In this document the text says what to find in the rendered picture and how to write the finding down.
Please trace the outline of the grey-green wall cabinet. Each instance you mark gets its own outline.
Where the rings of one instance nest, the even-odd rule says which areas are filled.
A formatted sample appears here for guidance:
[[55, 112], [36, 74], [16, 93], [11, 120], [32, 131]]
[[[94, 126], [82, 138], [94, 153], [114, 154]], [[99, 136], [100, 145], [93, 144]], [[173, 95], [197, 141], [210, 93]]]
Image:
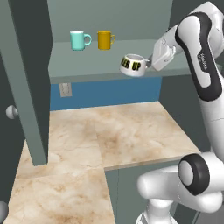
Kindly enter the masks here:
[[[53, 37], [48, 67], [51, 83], [122, 79], [119, 66], [125, 54], [149, 57], [165, 31], [205, 1], [48, 0]], [[89, 34], [91, 45], [74, 51], [70, 31]], [[109, 50], [98, 49], [100, 31], [115, 35]]]

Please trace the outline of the grey-green cabinet door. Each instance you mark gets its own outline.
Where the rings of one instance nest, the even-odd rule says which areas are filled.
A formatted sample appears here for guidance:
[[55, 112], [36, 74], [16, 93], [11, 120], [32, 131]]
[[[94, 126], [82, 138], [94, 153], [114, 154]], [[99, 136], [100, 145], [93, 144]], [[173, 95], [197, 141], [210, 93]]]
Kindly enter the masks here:
[[0, 0], [0, 53], [34, 165], [48, 162], [52, 47], [47, 0]]

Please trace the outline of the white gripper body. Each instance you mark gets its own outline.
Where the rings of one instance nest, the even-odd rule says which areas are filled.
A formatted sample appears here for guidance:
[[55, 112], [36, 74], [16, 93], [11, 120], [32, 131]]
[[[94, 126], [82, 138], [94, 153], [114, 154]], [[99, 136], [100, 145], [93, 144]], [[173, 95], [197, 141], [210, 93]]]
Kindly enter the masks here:
[[168, 46], [164, 38], [156, 42], [152, 54], [151, 66], [160, 71], [164, 69], [174, 58], [176, 53], [175, 46]]

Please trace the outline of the white mug with black print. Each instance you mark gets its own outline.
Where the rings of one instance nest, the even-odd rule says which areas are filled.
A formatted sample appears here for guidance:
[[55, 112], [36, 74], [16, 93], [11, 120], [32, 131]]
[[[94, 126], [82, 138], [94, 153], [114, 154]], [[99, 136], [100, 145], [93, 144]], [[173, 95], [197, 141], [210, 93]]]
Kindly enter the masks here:
[[142, 77], [150, 61], [137, 54], [127, 54], [122, 58], [120, 72], [130, 77]]

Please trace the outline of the white wall outlet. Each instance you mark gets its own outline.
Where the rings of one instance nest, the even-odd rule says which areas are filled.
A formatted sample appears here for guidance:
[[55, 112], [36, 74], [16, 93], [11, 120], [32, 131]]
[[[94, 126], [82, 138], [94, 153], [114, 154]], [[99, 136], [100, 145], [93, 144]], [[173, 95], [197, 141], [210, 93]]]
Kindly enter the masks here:
[[72, 94], [72, 86], [70, 83], [60, 83], [59, 91], [61, 97], [71, 97]]

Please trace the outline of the yellow mug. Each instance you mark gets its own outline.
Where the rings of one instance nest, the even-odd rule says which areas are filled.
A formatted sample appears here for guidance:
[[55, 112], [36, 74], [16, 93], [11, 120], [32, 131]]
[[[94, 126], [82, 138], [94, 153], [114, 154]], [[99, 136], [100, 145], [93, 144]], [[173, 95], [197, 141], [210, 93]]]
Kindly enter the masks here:
[[109, 50], [116, 41], [116, 36], [110, 31], [98, 31], [97, 38], [99, 50]]

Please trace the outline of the turquoise mug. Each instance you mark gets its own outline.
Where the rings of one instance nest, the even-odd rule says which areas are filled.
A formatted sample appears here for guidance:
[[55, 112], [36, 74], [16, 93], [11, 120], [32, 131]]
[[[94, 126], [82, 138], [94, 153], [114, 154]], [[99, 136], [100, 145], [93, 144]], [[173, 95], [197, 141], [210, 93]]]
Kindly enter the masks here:
[[70, 31], [70, 42], [74, 51], [83, 51], [91, 45], [92, 37], [84, 31]]

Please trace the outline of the grey-green base cabinet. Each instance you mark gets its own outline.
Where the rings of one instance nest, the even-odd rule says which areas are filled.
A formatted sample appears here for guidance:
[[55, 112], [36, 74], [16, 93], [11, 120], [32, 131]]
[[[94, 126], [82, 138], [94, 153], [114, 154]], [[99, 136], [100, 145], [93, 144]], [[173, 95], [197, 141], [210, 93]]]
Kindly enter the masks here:
[[196, 224], [211, 200], [194, 185], [199, 165], [208, 167], [205, 154], [107, 168], [115, 223]]

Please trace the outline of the round grey door knob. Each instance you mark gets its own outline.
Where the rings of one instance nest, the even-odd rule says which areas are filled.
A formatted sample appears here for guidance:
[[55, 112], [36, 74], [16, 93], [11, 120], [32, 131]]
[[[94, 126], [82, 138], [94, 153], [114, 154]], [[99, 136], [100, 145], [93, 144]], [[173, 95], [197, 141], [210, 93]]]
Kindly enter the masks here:
[[10, 105], [7, 109], [6, 109], [6, 115], [9, 119], [15, 119], [18, 116], [18, 110], [16, 107], [14, 107], [13, 105]]

